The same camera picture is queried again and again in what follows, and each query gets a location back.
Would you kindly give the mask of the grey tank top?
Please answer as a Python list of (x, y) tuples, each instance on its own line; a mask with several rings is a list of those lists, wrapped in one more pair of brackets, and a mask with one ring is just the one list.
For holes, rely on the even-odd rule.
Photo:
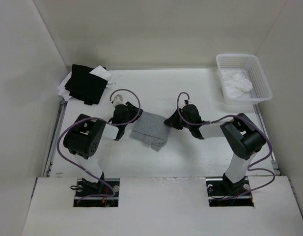
[(171, 127), (164, 124), (165, 120), (163, 116), (144, 111), (135, 122), (129, 137), (159, 152), (167, 144), (171, 131)]

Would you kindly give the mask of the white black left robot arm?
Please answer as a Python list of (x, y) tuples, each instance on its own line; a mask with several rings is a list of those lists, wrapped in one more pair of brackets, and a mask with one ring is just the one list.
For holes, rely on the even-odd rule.
[(81, 164), (65, 157), (60, 150), (60, 144), (63, 143), (63, 146), (70, 154), (78, 155), (83, 160), (88, 160), (97, 151), (104, 130), (107, 127), (110, 126), (116, 129), (116, 135), (112, 139), (118, 141), (124, 135), (126, 126), (140, 118), (142, 112), (141, 105), (135, 107), (130, 102), (126, 102), (125, 104), (115, 106), (113, 117), (108, 121), (80, 114), (75, 122), (60, 135), (56, 144), (58, 154), (64, 160), (94, 178), (91, 181), (83, 178), (78, 184), (71, 186), (72, 190), (84, 191), (86, 197), (115, 196), (115, 190), (105, 181), (104, 174), (98, 177)]

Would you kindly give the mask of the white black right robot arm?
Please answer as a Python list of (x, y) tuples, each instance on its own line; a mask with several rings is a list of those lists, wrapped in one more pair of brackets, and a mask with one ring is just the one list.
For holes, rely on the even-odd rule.
[(207, 187), (211, 196), (220, 195), (220, 199), (232, 198), (239, 194), (246, 182), (248, 167), (267, 140), (257, 126), (244, 113), (231, 116), (229, 121), (204, 121), (194, 104), (185, 105), (164, 121), (166, 126), (182, 130), (186, 128), (199, 140), (225, 138), (233, 152), (229, 167), (222, 176), (222, 186)]

